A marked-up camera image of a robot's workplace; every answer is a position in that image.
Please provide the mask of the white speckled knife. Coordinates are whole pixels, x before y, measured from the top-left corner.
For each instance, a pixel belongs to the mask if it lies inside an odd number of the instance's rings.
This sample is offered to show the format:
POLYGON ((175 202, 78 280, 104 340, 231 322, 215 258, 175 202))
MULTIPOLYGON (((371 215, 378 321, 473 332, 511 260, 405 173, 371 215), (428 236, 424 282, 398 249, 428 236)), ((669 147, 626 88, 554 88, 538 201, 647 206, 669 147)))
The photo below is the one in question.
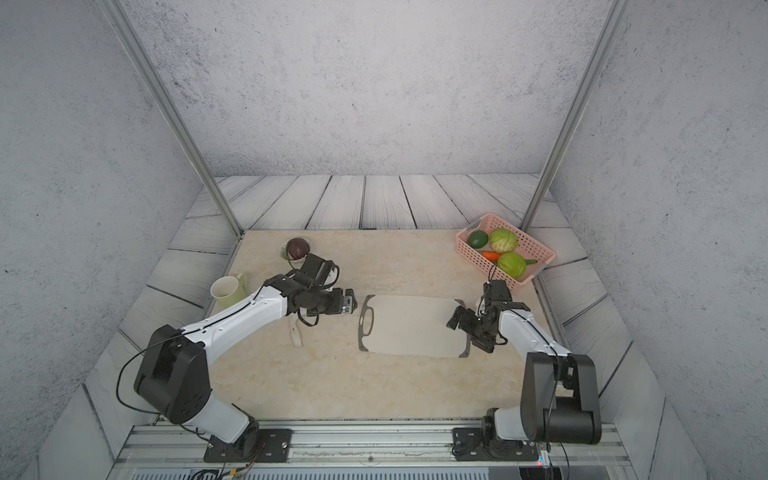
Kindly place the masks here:
POLYGON ((303 340, 299 328, 299 319, 295 314, 288 317, 288 326, 289 335, 293 346, 296 348, 301 348, 303 346, 303 340))

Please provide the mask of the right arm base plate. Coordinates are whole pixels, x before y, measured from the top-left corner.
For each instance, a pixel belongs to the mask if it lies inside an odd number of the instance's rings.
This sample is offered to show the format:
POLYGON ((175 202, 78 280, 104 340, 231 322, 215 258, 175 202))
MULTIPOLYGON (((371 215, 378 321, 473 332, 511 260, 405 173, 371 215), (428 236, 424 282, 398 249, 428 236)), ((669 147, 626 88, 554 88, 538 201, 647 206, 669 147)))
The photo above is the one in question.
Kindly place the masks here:
POLYGON ((452 429, 451 455, 460 462, 537 462, 535 445, 522 440, 502 440, 482 428, 452 429))

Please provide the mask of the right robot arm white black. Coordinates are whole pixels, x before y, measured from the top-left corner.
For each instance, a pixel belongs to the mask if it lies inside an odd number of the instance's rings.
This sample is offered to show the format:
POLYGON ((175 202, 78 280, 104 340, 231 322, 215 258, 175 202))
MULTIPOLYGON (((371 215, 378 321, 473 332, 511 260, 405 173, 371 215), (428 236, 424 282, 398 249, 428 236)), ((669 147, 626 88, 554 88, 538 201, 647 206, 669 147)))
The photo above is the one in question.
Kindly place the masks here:
POLYGON ((488 411, 492 441, 594 445, 602 438, 596 367, 584 354, 557 343, 536 322, 527 305, 503 302, 476 312, 458 306, 447 322, 486 353, 513 346, 524 360, 517 407, 488 411))

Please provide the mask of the white grey-rimmed cutting board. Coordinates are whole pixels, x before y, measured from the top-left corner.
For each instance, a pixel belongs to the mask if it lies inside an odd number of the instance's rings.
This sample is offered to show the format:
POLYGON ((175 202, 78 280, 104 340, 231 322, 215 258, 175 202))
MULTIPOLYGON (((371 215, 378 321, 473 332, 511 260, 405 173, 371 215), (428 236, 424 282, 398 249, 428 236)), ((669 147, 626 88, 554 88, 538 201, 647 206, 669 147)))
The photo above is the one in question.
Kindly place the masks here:
POLYGON ((358 348, 362 352, 432 358, 466 358, 471 343, 465 332, 447 322, 458 299, 369 295, 360 311, 358 348))

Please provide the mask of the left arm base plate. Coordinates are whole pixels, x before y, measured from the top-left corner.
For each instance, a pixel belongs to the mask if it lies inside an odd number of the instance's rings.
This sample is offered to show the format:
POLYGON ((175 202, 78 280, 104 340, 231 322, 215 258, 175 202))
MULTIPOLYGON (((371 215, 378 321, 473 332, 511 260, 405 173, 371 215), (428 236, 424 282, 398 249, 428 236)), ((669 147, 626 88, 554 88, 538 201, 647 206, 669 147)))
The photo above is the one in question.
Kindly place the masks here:
POLYGON ((203 455, 204 463, 285 463, 293 436, 288 428, 249 428, 234 443, 212 436, 203 455))

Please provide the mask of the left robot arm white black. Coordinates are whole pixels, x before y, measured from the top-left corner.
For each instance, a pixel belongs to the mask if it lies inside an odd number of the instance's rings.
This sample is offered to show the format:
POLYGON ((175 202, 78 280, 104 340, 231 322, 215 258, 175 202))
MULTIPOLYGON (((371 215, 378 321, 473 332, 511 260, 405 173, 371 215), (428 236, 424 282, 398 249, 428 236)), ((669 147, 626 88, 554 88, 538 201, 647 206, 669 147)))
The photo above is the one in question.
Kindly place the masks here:
POLYGON ((214 392, 211 366, 246 337, 287 316, 314 327, 321 316, 351 314, 357 306, 353 289, 305 282, 296 272, 277 275, 210 318, 155 330, 134 356, 141 364, 133 390, 152 413, 173 424, 197 428, 227 445, 250 441, 258 422, 214 392))

